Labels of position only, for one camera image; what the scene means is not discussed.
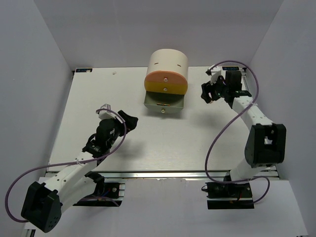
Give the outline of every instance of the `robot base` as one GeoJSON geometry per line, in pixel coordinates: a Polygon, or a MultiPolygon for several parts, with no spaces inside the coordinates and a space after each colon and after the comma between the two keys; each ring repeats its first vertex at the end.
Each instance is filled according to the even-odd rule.
{"type": "Polygon", "coordinates": [[[206,183],[207,209],[254,209],[249,183],[218,184],[206,183]]]}

